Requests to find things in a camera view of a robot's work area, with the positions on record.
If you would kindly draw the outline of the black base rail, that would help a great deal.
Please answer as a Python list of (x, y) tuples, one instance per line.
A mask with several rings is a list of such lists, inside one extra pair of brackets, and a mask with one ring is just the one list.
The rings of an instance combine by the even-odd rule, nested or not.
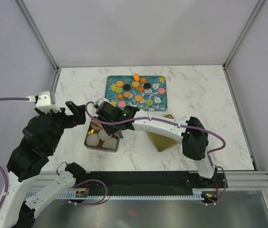
[(211, 179), (189, 171), (92, 171), (80, 181), (96, 179), (107, 186), (108, 196), (185, 196), (193, 189), (223, 190), (227, 184), (222, 173)]

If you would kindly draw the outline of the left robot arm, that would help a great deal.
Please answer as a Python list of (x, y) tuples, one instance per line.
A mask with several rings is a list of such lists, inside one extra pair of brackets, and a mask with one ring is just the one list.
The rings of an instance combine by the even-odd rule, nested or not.
[(82, 187), (86, 181), (86, 170), (73, 162), (56, 180), (38, 194), (26, 198), (26, 194), (49, 161), (66, 129), (83, 125), (86, 122), (84, 105), (77, 106), (66, 102), (71, 115), (65, 109), (35, 110), (38, 116), (32, 118), (23, 129), (23, 139), (12, 152), (7, 170), (0, 167), (4, 187), (0, 196), (0, 228), (30, 228), (40, 213), (62, 192), (75, 187)]

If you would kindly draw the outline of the gold tin lid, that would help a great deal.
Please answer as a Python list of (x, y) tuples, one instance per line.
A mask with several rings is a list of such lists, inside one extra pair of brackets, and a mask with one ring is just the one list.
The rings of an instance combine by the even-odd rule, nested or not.
[(163, 152), (179, 144), (176, 140), (160, 134), (152, 132), (147, 132), (147, 134), (158, 152)]

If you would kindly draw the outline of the orange round cookie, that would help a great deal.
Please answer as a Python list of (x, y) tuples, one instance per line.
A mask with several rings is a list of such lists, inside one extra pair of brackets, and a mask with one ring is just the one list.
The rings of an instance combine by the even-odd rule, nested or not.
[(135, 101), (141, 102), (143, 100), (143, 97), (141, 95), (136, 95), (135, 96)]
[(134, 88), (137, 88), (137, 87), (139, 87), (139, 82), (137, 82), (137, 81), (134, 81), (133, 83), (132, 83), (132, 86), (134, 87)]
[(131, 96), (131, 93), (130, 93), (130, 92), (125, 92), (125, 93), (124, 93), (124, 97), (125, 97), (125, 98), (129, 98), (130, 96)]
[(122, 87), (124, 85), (123, 81), (117, 81), (116, 86), (117, 87)]

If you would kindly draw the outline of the green cookie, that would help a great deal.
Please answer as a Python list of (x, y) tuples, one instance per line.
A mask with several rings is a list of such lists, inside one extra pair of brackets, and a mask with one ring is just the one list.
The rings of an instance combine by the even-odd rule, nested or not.
[(122, 93), (123, 89), (121, 87), (116, 88), (115, 90), (117, 93)]
[(153, 105), (153, 100), (152, 100), (152, 99), (147, 99), (147, 100), (145, 101), (145, 103), (146, 103), (148, 106), (151, 106), (151, 105)]

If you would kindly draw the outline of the white paper cup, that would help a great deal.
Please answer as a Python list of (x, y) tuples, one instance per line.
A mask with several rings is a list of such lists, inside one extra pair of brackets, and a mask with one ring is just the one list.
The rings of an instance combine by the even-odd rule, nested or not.
[(99, 137), (98, 134), (93, 133), (90, 134), (87, 138), (86, 138), (86, 144), (88, 146), (97, 146), (99, 144)]
[(116, 138), (110, 138), (103, 142), (102, 147), (108, 149), (115, 149), (117, 146), (118, 140)]
[(104, 129), (102, 129), (98, 132), (98, 137), (99, 137), (99, 140), (105, 142), (109, 140), (112, 136), (108, 135), (107, 132)]

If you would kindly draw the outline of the orange fish cookie on tray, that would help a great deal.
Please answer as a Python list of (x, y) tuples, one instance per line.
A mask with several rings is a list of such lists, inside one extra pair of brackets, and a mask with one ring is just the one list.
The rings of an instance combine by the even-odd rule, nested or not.
[(140, 77), (139, 77), (139, 75), (137, 73), (135, 73), (133, 75), (133, 78), (134, 78), (135, 81), (140, 81)]

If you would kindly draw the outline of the square cookie tin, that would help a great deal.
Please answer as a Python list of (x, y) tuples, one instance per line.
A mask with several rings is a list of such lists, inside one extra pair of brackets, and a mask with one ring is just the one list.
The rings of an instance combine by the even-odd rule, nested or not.
[(118, 134), (112, 134), (111, 138), (116, 138), (118, 140), (118, 143), (117, 143), (117, 146), (115, 149), (108, 149), (108, 148), (103, 148), (102, 145), (103, 145), (103, 141), (99, 140), (99, 144), (97, 146), (88, 146), (86, 144), (86, 138), (90, 135), (90, 134), (93, 134), (93, 133), (96, 133), (98, 134), (98, 132), (100, 130), (104, 129), (103, 127), (102, 128), (95, 128), (93, 125), (92, 125), (92, 121), (90, 121), (90, 124), (89, 124), (89, 127), (88, 127), (88, 130), (87, 130), (87, 133), (86, 133), (86, 137), (85, 137), (85, 140), (84, 140), (84, 145), (86, 146), (86, 148), (90, 149), (90, 150), (95, 150), (95, 151), (102, 151), (102, 152), (117, 152), (118, 151), (118, 148), (119, 148), (119, 143), (120, 143), (120, 137), (118, 136)]

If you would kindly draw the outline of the black sandwich cookie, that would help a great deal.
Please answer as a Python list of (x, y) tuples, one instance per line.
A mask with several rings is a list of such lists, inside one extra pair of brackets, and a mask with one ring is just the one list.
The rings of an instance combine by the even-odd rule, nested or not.
[(129, 91), (129, 90), (131, 89), (131, 86), (130, 86), (129, 84), (125, 84), (125, 85), (123, 86), (123, 89), (124, 89), (125, 91)]
[(145, 83), (144, 84), (144, 89), (150, 89), (151, 88), (151, 84), (150, 83)]

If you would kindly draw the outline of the pink cookie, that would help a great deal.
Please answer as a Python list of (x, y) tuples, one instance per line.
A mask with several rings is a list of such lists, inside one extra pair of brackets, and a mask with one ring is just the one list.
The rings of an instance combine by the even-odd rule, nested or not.
[(165, 89), (164, 88), (159, 88), (158, 89), (158, 93), (159, 94), (164, 94), (166, 91), (165, 91)]
[(118, 103), (118, 106), (121, 107), (121, 108), (123, 108), (123, 107), (126, 106), (126, 103), (125, 103), (124, 101), (120, 101), (120, 102)]

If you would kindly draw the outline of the teal floral tray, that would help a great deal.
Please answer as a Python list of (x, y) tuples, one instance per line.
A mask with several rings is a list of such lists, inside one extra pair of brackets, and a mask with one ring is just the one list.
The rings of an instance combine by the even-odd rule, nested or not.
[[(166, 78), (164, 76), (140, 76), (139, 87), (134, 88), (132, 86), (132, 83), (135, 81), (133, 76), (108, 76), (105, 86), (105, 99), (109, 101), (109, 103), (115, 107), (121, 108), (118, 106), (118, 103), (120, 101), (124, 101), (127, 105), (137, 107), (139, 109), (145, 110), (145, 111), (166, 111), (168, 109), (168, 97), (167, 97), (167, 86), (166, 86)], [(129, 84), (131, 86), (131, 89), (129, 91), (125, 91), (123, 89), (123, 86), (121, 87), (123, 89), (122, 95), (123, 99), (119, 100), (117, 99), (117, 93), (115, 90), (118, 88), (116, 86), (117, 81), (123, 81), (124, 85)], [(144, 84), (150, 83), (151, 88), (150, 89), (144, 89)], [(165, 93), (159, 94), (158, 89), (164, 88)], [(124, 97), (125, 92), (130, 92), (131, 96), (129, 98)], [(143, 97), (143, 100), (141, 102), (135, 101), (135, 96), (141, 95)], [(145, 101), (147, 99), (153, 100), (153, 105), (148, 106)]]

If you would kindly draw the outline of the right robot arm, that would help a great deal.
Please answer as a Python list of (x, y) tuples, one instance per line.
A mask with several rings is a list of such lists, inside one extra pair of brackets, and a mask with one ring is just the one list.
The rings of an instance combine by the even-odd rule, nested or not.
[(108, 134), (118, 131), (146, 131), (163, 135), (182, 144), (182, 153), (193, 160), (198, 169), (199, 182), (211, 187), (217, 180), (216, 171), (206, 149), (210, 131), (200, 121), (191, 117), (188, 121), (178, 121), (152, 115), (134, 106), (115, 107), (107, 101), (95, 105), (96, 115)]

